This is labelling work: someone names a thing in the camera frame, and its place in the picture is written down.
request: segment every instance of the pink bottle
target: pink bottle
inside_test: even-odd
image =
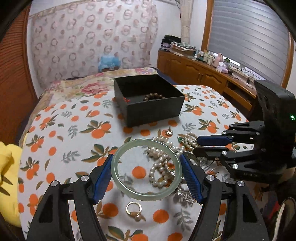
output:
[[[218,53],[218,56],[215,58],[213,66],[217,68],[219,66],[219,62],[223,62],[223,55]]]

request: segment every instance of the beige curtain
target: beige curtain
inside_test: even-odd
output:
[[[78,1],[35,14],[31,48],[39,84],[96,74],[113,63],[148,67],[157,28],[152,0]]]
[[[190,23],[192,17],[193,0],[181,0],[181,41],[190,43]]]

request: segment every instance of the translucent ring-shaped bangle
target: translucent ring-shaped bangle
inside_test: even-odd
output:
[[[175,178],[173,182],[170,184],[170,186],[166,188],[164,191],[153,193],[153,194],[147,194],[147,193],[144,194],[144,193],[136,192],[136,191],[130,190],[127,186],[125,186],[121,181],[121,179],[119,178],[119,173],[118,173],[119,158],[126,151],[137,146],[155,147],[165,152],[173,161],[175,165]],[[160,200],[162,198],[167,197],[173,191],[176,190],[176,188],[178,187],[181,181],[182,166],[178,156],[172,151],[172,149],[167,147],[165,144],[160,143],[158,141],[151,140],[151,139],[136,139],[123,144],[121,147],[117,149],[111,162],[111,174],[112,174],[113,181],[115,182],[118,189],[122,191],[124,194],[126,194],[127,196],[137,200],[141,200],[141,201],[156,201],[156,200]]]

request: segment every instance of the wooden window frame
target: wooden window frame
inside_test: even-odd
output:
[[[202,46],[201,50],[205,51],[209,45],[209,37],[211,32],[211,23],[212,23],[212,14],[214,8],[214,0],[207,0],[207,12],[205,16],[205,29],[202,38]],[[291,75],[292,64],[293,64],[293,56],[294,56],[294,39],[289,32],[289,46],[288,46],[288,54],[287,54],[287,61],[286,61],[286,68],[284,72],[284,76],[281,82],[281,86],[283,88],[287,88],[289,78]]]

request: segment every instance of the tablecloth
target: tablecloth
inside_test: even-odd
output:
[[[179,117],[133,128],[125,126],[113,91],[72,99],[42,110],[29,130],[19,171],[18,201],[25,237],[38,203],[53,180],[61,184],[76,181],[82,175],[89,174],[94,167],[102,165],[108,154],[115,153],[124,142],[166,136],[165,130],[171,127],[173,136],[170,141],[179,145],[177,137],[189,131],[197,135],[220,134],[232,123],[248,121],[231,103],[207,86],[178,85],[176,88],[185,95]],[[239,143],[227,147],[234,151],[252,148],[251,145]],[[129,152],[129,159],[126,158],[128,168],[125,168],[126,159],[122,159],[120,170],[123,181],[134,188],[146,182],[147,189],[157,190],[148,181],[148,170],[153,161],[139,162],[136,158],[140,158],[139,155],[144,156],[139,150]],[[226,168],[217,161],[206,162],[203,168],[207,174],[221,181],[234,182]],[[247,182],[247,185],[259,208],[263,208],[267,197],[257,184]],[[111,180],[103,200],[94,206],[107,239],[188,240],[202,207],[198,203],[190,206],[180,202],[173,193],[159,201],[139,201],[143,207],[142,219],[136,222],[125,211],[130,201],[136,200],[121,193]],[[81,241],[72,201],[69,202],[69,209],[74,236]],[[226,201],[222,201],[213,240],[220,239],[225,211]]]

